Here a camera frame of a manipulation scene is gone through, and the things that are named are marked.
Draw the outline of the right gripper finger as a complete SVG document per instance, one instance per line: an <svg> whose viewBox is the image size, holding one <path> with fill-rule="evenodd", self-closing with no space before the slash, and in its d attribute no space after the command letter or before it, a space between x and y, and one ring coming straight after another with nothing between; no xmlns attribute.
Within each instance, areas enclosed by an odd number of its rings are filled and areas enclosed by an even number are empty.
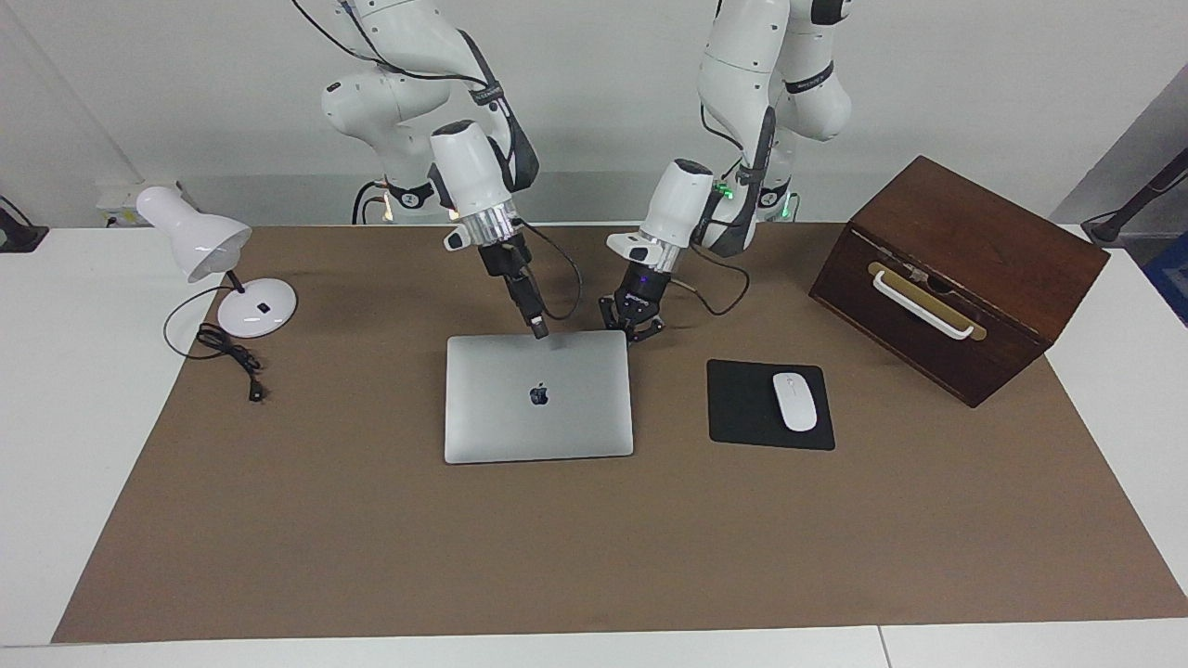
<svg viewBox="0 0 1188 668"><path fill-rule="evenodd" d="M543 338L543 302L530 278L506 279L510 300L513 301L525 324L532 330L536 339Z"/></svg>
<svg viewBox="0 0 1188 668"><path fill-rule="evenodd" d="M535 338L546 338L546 305L535 281L529 275L518 275L518 309Z"/></svg>

